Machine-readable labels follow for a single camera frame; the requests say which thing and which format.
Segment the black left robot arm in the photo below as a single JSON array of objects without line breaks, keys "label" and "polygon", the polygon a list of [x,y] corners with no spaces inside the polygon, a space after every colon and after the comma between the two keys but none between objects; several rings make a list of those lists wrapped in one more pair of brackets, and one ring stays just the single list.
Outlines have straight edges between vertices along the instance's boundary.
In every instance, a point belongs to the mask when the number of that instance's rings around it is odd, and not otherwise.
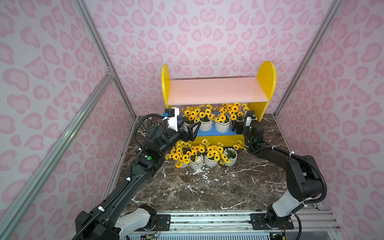
[{"label": "black left robot arm", "polygon": [[164,126],[152,125],[147,129],[138,156],[131,165],[130,174],[100,204],[89,213],[82,211],[75,220],[75,240],[126,240],[138,229],[152,230],[157,212],[148,205],[141,205],[132,213],[122,212],[136,193],[152,178],[165,161],[166,153],[178,141],[193,142],[201,122],[191,124],[186,130],[178,123],[178,114],[167,109],[163,115],[148,114],[134,128],[133,139],[141,124],[149,118],[158,118]]}]

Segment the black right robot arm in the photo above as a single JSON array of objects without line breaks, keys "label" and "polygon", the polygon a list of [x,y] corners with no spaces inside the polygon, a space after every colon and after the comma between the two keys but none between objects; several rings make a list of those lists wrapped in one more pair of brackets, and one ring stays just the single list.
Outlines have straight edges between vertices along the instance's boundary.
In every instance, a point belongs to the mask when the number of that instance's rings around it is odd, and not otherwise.
[{"label": "black right robot arm", "polygon": [[306,205],[325,199],[328,192],[326,180],[312,156],[296,155],[268,144],[264,141],[264,127],[257,120],[249,125],[236,123],[233,130],[244,136],[249,154],[269,161],[286,172],[287,191],[268,206],[266,215],[256,220],[258,224],[279,229]]}]

